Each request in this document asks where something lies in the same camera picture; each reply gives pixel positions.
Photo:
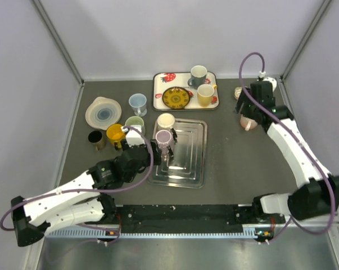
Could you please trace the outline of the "lilac purple mug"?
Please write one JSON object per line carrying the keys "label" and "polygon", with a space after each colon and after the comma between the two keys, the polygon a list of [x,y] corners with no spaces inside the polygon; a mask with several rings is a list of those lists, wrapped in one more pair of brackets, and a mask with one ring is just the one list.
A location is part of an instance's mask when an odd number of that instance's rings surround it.
{"label": "lilac purple mug", "polygon": [[158,131],[155,135],[155,140],[162,156],[167,156],[170,159],[174,157],[175,140],[171,131],[164,129]]}

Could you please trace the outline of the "yellow mug black handle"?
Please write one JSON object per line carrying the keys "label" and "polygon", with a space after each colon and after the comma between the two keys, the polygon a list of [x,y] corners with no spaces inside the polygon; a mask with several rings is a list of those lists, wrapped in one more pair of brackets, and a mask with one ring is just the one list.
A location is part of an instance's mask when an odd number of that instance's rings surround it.
{"label": "yellow mug black handle", "polygon": [[108,127],[106,136],[110,143],[114,146],[115,150],[121,149],[121,141],[125,139],[125,133],[122,131],[121,124],[113,124]]}

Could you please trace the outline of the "light green mug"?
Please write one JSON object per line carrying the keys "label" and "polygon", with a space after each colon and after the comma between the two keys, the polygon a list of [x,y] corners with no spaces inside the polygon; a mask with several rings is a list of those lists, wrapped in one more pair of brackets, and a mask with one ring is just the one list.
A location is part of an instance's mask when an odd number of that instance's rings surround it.
{"label": "light green mug", "polygon": [[127,118],[127,120],[125,121],[125,125],[126,126],[140,126],[141,127],[141,133],[143,135],[145,135],[145,133],[146,133],[146,127],[145,127],[145,124],[144,124],[144,120],[139,116],[131,116],[131,117]]}

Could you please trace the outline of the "pink mug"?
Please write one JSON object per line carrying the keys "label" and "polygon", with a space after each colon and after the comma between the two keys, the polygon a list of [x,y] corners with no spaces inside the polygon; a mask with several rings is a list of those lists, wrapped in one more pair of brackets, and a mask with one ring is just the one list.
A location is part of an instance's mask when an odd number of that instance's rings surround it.
{"label": "pink mug", "polygon": [[244,115],[241,115],[239,123],[245,131],[250,131],[257,127],[257,122],[255,120],[247,118]]}

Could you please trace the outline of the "dark brown red mug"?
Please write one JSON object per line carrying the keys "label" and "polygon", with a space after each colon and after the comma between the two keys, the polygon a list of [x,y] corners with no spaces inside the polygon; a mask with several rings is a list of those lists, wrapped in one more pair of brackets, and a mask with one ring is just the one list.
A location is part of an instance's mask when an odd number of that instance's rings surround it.
{"label": "dark brown red mug", "polygon": [[88,141],[95,147],[97,151],[102,150],[106,146],[106,140],[100,130],[94,130],[88,135]]}

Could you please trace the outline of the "cream white mug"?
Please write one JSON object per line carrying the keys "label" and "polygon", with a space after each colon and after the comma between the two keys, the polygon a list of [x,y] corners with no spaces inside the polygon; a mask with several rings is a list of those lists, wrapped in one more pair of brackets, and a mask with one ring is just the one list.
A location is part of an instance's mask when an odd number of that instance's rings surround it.
{"label": "cream white mug", "polygon": [[174,128],[175,117],[170,113],[163,113],[158,116],[156,123],[158,130],[171,131]]}

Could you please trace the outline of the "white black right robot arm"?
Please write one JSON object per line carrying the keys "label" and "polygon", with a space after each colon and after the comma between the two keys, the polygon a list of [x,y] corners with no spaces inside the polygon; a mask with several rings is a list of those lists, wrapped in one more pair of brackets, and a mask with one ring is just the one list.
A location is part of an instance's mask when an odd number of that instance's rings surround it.
{"label": "white black right robot arm", "polygon": [[276,105],[276,86],[273,78],[251,83],[241,92],[236,112],[241,114],[240,123],[246,131],[260,125],[278,146],[293,172],[297,190],[255,197],[252,217],[263,223],[272,214],[284,214],[302,221],[335,212],[339,206],[339,175],[333,175],[317,160],[289,108]]}

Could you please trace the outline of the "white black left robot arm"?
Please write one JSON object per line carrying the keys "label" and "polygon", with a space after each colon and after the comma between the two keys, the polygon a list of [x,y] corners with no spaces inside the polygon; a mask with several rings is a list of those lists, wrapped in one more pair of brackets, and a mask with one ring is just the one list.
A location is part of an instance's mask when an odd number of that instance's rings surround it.
{"label": "white black left robot arm", "polygon": [[17,244],[29,246],[51,232],[85,222],[111,223],[117,215],[113,198],[99,190],[119,190],[151,165],[161,163],[155,139],[146,144],[126,146],[121,155],[103,160],[76,179],[39,197],[11,200],[11,214]]}

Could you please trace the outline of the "pale yellow mug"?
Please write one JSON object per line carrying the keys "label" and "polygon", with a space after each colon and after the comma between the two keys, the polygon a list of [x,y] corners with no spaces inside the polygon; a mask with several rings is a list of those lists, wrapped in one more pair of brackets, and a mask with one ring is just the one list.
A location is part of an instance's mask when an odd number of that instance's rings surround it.
{"label": "pale yellow mug", "polygon": [[203,84],[197,89],[197,100],[201,107],[207,107],[211,104],[217,85]]}

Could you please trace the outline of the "grey green mug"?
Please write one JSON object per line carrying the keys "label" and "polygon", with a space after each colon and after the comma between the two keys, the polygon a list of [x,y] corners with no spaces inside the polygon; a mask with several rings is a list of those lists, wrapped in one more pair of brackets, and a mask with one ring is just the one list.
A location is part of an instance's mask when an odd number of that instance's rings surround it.
{"label": "grey green mug", "polygon": [[191,77],[188,80],[188,85],[197,89],[205,83],[207,76],[207,68],[202,65],[196,65],[191,69]]}

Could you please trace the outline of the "small flower patterned bowl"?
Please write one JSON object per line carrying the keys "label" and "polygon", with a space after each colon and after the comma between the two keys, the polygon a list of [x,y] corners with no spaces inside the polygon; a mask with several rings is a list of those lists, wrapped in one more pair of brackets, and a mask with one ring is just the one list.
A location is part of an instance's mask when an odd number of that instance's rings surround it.
{"label": "small flower patterned bowl", "polygon": [[236,87],[234,89],[234,97],[235,97],[236,100],[239,99],[241,92],[242,92],[242,87]]}

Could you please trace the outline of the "light blue glass cup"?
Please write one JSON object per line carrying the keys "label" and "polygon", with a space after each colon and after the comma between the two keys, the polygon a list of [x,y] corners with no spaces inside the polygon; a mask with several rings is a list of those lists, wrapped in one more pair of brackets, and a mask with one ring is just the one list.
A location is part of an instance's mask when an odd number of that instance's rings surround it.
{"label": "light blue glass cup", "polygon": [[136,116],[145,116],[147,114],[147,98],[141,93],[135,93],[129,97],[129,105]]}

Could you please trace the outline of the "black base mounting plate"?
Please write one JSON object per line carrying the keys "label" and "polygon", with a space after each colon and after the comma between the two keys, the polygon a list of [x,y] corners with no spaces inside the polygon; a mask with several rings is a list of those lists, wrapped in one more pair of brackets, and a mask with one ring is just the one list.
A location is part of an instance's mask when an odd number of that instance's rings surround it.
{"label": "black base mounting plate", "polygon": [[108,225],[122,233],[235,233],[245,224],[272,227],[270,216],[257,217],[250,206],[238,205],[124,205]]}

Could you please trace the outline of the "yellow patterned black plate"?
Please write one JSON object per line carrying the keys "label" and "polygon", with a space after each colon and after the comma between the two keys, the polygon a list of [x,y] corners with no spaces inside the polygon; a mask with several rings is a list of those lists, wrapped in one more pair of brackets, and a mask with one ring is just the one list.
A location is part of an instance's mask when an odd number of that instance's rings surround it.
{"label": "yellow patterned black plate", "polygon": [[172,110],[185,109],[191,100],[189,92],[182,87],[171,87],[162,94],[164,105]]}

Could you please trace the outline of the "strawberry pattern white tray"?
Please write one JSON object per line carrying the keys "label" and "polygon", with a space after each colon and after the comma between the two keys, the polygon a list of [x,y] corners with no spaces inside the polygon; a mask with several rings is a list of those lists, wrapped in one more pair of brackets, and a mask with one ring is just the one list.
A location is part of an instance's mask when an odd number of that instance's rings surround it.
{"label": "strawberry pattern white tray", "polygon": [[185,110],[214,110],[219,106],[218,91],[215,90],[211,104],[207,107],[201,107],[197,102],[197,90],[188,85],[191,77],[190,72],[180,73],[158,73],[153,77],[153,107],[158,111],[169,111],[171,108],[163,102],[164,92],[173,87],[182,87],[190,95],[191,99]]}

